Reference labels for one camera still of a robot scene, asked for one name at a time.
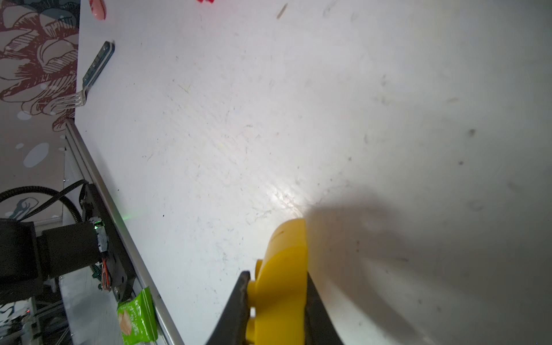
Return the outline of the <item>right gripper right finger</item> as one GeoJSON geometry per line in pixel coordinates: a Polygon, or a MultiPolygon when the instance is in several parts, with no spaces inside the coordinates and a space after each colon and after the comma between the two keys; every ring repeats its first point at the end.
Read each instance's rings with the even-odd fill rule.
{"type": "Polygon", "coordinates": [[[307,275],[305,344],[343,345],[310,275],[307,275]]]}

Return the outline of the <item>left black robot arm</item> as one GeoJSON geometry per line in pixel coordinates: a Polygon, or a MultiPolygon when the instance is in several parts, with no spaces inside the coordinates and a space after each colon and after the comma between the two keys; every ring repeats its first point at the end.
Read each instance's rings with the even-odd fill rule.
{"type": "Polygon", "coordinates": [[[25,186],[2,192],[1,201],[28,193],[50,196],[48,206],[62,202],[76,222],[38,234],[35,224],[25,218],[1,220],[2,305],[38,296],[43,293],[44,281],[101,260],[95,226],[82,220],[73,202],[66,198],[67,191],[25,186]]]}

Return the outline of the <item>small green snack packet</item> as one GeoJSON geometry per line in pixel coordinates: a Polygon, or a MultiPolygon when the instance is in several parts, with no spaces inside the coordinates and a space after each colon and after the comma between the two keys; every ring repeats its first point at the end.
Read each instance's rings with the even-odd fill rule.
{"type": "Polygon", "coordinates": [[[158,340],[155,308],[149,287],[143,289],[133,300],[120,303],[117,318],[124,345],[158,340]]]}

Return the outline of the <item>yellow curved lego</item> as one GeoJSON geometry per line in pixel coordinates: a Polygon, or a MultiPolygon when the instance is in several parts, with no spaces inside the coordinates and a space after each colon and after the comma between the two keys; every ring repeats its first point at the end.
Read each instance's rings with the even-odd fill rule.
{"type": "Polygon", "coordinates": [[[248,344],[304,344],[308,246],[306,221],[286,221],[274,231],[247,286],[248,344]]]}

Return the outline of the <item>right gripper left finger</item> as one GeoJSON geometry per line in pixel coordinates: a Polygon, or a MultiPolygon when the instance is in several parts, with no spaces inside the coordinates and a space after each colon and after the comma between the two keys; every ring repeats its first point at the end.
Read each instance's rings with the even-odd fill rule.
{"type": "Polygon", "coordinates": [[[250,317],[247,288],[250,280],[249,271],[240,273],[206,345],[243,345],[247,343],[246,329],[250,317]]]}

